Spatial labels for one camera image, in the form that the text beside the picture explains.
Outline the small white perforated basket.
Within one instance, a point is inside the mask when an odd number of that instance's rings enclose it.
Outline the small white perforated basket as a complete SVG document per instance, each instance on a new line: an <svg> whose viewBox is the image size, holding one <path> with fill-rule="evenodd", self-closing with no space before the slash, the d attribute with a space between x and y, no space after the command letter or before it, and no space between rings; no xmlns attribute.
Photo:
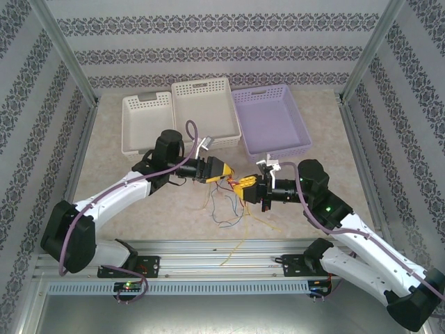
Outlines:
<svg viewBox="0 0 445 334"><path fill-rule="evenodd" d="M174 128L171 93L141 93L122 99L121 152L129 161L140 161L163 130Z"/></svg>

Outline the large white perforated basket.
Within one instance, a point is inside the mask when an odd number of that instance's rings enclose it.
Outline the large white perforated basket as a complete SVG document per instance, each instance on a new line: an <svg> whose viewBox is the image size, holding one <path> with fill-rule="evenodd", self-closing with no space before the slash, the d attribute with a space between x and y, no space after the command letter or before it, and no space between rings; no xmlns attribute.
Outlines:
<svg viewBox="0 0 445 334"><path fill-rule="evenodd" d="M241 128L232 91L226 77L178 82L171 85L175 129L187 147L192 140L186 133L186 121L195 122L201 138L213 139L211 149L238 145Z"/></svg>

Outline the purple perforated basket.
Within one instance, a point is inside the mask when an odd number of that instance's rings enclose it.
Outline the purple perforated basket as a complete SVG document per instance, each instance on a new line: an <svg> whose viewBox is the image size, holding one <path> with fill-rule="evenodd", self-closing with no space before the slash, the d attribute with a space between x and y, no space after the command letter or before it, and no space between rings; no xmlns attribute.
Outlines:
<svg viewBox="0 0 445 334"><path fill-rule="evenodd" d="M312 147L298 105L286 84L232 91L248 160L296 157Z"/></svg>

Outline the right controller board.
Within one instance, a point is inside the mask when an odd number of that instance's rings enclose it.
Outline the right controller board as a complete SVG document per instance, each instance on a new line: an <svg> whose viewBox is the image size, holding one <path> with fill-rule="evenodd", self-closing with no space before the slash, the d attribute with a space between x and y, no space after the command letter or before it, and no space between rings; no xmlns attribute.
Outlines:
<svg viewBox="0 0 445 334"><path fill-rule="evenodd" d="M308 284L309 294L316 298L326 297L332 292L331 280L310 280Z"/></svg>

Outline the controller board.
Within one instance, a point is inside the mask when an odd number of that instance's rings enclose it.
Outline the controller board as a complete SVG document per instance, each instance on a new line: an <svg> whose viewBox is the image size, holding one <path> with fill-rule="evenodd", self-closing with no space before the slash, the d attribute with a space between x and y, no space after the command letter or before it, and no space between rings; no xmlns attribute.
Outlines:
<svg viewBox="0 0 445 334"><path fill-rule="evenodd" d="M316 298L326 297L332 292L331 280L310 280L308 284L309 294Z"/></svg>
<svg viewBox="0 0 445 334"><path fill-rule="evenodd" d="M124 282L115 283L113 286L113 291L115 293L118 292L139 293L142 291L142 283L134 281L127 281L125 283Z"/></svg>

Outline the grey sheet metal panel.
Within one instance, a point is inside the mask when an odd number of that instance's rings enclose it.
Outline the grey sheet metal panel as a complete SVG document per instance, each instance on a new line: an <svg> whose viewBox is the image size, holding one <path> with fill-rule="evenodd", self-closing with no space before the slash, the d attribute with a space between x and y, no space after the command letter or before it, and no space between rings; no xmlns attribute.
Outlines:
<svg viewBox="0 0 445 334"><path fill-rule="evenodd" d="M399 326L384 307L349 288L325 301L304 295L47 296L21 334L423 334Z"/></svg>

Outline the left controller board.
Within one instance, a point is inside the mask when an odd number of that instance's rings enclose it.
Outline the left controller board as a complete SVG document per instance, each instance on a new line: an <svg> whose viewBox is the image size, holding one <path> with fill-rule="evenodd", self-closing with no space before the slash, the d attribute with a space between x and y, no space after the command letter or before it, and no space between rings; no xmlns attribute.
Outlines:
<svg viewBox="0 0 445 334"><path fill-rule="evenodd" d="M113 291L115 293L118 292L139 293L142 291L142 283L134 281L127 281L125 283L124 282L115 283L113 286Z"/></svg>

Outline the aluminium side rail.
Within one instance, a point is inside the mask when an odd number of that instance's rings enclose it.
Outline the aluminium side rail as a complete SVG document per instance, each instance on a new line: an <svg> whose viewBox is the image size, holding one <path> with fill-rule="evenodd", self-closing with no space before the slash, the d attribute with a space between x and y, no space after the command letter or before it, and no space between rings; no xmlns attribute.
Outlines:
<svg viewBox="0 0 445 334"><path fill-rule="evenodd" d="M374 227L377 233L387 243L393 246L394 243L387 225L384 207L380 203L380 197L373 182L371 169L369 168L368 160L366 158L366 152L355 125L353 114L348 105L339 103L338 106Z"/></svg>
<svg viewBox="0 0 445 334"><path fill-rule="evenodd" d="M65 220L60 202L71 202L95 121L97 107L76 106L69 109L59 131L53 154L45 175L45 189L51 195L42 219L40 248L43 252L56 251L56 258L71 220Z"/></svg>

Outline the aluminium rail base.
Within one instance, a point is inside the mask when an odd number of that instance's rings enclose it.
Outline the aluminium rail base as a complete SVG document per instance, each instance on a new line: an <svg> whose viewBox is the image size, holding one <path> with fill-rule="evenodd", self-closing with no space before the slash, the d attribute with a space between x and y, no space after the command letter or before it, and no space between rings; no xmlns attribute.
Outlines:
<svg viewBox="0 0 445 334"><path fill-rule="evenodd" d="M130 241L140 255L160 257L159 280L284 280L274 262L302 254L315 239Z"/></svg>

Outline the aluminium frame post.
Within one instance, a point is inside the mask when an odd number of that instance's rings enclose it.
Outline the aluminium frame post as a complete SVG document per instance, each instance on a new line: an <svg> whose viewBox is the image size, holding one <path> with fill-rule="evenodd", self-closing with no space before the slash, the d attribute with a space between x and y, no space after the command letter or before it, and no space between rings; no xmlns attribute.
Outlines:
<svg viewBox="0 0 445 334"><path fill-rule="evenodd" d="M359 57L356 65L354 66L346 85L339 93L339 101L345 104L355 92L360 80L364 76L369 64L373 60L375 54L380 48L385 35L397 18L401 8L403 7L405 0L389 0L385 10L383 11L378 23L375 26L374 31L369 38L361 56Z"/></svg>
<svg viewBox="0 0 445 334"><path fill-rule="evenodd" d="M85 97L89 106L96 106L98 97L96 96L87 76L82 70L72 48L70 47L67 38L63 34L56 18L51 13L46 0L27 0L37 18L42 24L47 35L51 39L59 56L67 66L70 74L79 87L82 95Z"/></svg>

